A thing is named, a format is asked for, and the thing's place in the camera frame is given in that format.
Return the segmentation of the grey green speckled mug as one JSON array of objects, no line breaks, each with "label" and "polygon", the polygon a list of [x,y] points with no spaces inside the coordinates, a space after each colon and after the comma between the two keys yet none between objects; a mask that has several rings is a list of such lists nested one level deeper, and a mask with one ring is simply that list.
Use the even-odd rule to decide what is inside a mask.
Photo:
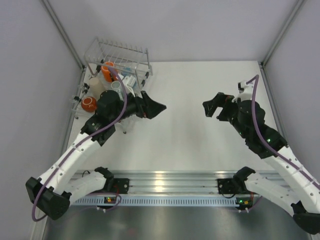
[{"label": "grey green speckled mug", "polygon": [[119,81],[113,81],[110,85],[111,90],[121,93],[123,91],[122,85]]}]

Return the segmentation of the blue mug white interior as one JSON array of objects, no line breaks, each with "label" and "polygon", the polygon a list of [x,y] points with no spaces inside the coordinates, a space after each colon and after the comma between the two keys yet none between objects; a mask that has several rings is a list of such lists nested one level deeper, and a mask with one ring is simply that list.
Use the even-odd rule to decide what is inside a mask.
[{"label": "blue mug white interior", "polygon": [[121,74],[126,77],[126,76],[130,76],[132,75],[132,70],[130,67],[124,67],[122,70],[121,70]]}]

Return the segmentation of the orange mug black handle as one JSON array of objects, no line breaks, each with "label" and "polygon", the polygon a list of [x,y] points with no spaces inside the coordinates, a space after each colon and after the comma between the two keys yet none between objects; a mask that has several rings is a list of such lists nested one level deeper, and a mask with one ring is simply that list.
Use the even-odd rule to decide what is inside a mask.
[{"label": "orange mug black handle", "polygon": [[113,74],[110,72],[108,68],[108,67],[114,67],[114,66],[115,64],[113,62],[106,61],[103,63],[103,65],[100,68],[105,81],[108,83],[112,83],[117,80],[117,78],[113,76]]}]

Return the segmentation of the beige handleless cup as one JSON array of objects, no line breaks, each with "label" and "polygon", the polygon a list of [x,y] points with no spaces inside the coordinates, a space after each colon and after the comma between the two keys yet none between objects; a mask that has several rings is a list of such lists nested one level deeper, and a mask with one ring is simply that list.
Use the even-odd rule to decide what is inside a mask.
[{"label": "beige handleless cup", "polygon": [[99,99],[100,95],[106,90],[102,82],[97,77],[90,78],[88,84],[96,99]]}]

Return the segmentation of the brown mug black interior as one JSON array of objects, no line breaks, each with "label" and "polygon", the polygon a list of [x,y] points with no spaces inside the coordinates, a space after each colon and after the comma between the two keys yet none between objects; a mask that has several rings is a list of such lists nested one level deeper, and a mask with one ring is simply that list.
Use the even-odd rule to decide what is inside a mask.
[{"label": "brown mug black interior", "polygon": [[92,96],[87,96],[80,103],[82,109],[88,113],[93,113],[97,109],[97,100]]}]

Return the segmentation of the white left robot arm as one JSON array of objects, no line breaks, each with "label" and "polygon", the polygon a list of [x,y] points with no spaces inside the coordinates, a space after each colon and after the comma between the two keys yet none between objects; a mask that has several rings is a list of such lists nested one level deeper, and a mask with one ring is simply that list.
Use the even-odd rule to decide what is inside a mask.
[{"label": "white left robot arm", "polygon": [[128,93],[123,98],[113,90],[104,91],[97,101],[95,113],[85,122],[65,153],[39,177],[27,180],[25,186],[33,204],[32,220],[42,220],[36,218],[36,209],[57,220],[77,200],[95,191],[110,191],[114,175],[107,168],[97,167],[89,175],[74,181],[71,178],[115,133],[116,123],[133,115],[151,120],[166,108],[166,105],[152,100],[145,91],[140,96]]}]

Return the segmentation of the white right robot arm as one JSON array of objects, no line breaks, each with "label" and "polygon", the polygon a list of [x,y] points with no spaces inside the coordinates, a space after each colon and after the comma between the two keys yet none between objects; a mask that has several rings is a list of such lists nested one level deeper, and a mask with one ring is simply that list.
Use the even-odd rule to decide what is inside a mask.
[{"label": "white right robot arm", "polygon": [[265,110],[251,99],[240,100],[219,92],[203,102],[205,115],[230,123],[244,139],[245,145],[270,165],[290,189],[266,179],[250,167],[243,167],[232,177],[240,193],[253,192],[285,210],[305,232],[320,232],[320,183],[303,166],[285,138],[265,123]]}]

